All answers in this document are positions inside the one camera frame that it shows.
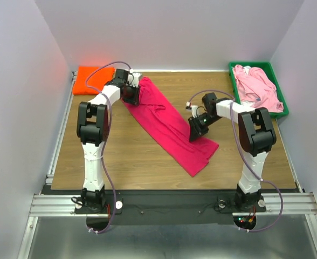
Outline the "magenta t-shirt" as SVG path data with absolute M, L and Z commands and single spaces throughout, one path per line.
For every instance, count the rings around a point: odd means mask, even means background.
M 204 169 L 219 144 L 201 137 L 189 141 L 189 124 L 148 78 L 140 80 L 140 104 L 125 103 L 142 128 L 192 177 Z

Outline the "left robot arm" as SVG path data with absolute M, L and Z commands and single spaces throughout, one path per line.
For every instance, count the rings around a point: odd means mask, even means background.
M 106 207 L 102 158 L 110 132 L 112 105 L 122 100 L 139 104 L 140 80 L 143 75 L 132 69 L 116 69 L 114 77 L 90 101 L 78 106 L 77 136 L 84 153 L 84 183 L 81 196 L 74 198 L 76 209 L 99 213 Z

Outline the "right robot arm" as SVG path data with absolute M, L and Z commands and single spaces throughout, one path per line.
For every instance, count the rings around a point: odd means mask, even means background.
M 186 110 L 191 112 L 188 119 L 189 141 L 193 142 L 209 131 L 209 126 L 221 118 L 231 121 L 238 152 L 243 161 L 241 178 L 237 184 L 234 204 L 239 210 L 252 208 L 261 200 L 261 184 L 265 160 L 277 141 L 277 136 L 268 110 L 253 108 L 236 103 L 230 98 L 217 98 L 215 93 L 202 97 L 204 113 L 191 101 Z

